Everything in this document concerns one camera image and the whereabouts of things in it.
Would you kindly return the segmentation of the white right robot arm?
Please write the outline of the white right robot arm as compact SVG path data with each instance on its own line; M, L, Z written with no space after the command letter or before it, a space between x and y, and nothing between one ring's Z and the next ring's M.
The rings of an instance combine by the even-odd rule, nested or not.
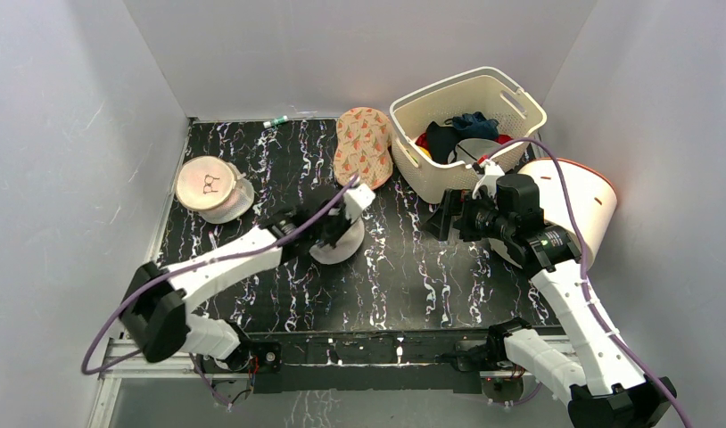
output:
M581 278L582 254L565 228L548 222L532 177L499 177L471 193L448 189L423 230L440 241L450 229L464 242L484 239L519 266L555 312L577 356L548 345L520 317L489 328L483 345L458 345L440 355L455 366L469 362L499 369L520 366L550 389L575 427L654 427L676 391L667 377L648 374L620 347L595 293Z

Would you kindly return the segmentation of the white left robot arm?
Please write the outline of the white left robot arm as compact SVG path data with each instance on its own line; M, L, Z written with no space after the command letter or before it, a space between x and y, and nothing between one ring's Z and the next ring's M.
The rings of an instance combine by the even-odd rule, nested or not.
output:
M240 326L195 310L228 287L301 256L327 265L345 261L362 244L364 211L360 202L337 202L313 215L285 210L195 259L166 267L143 264L115 317L148 363L186 352L240 371L254 354L253 340Z

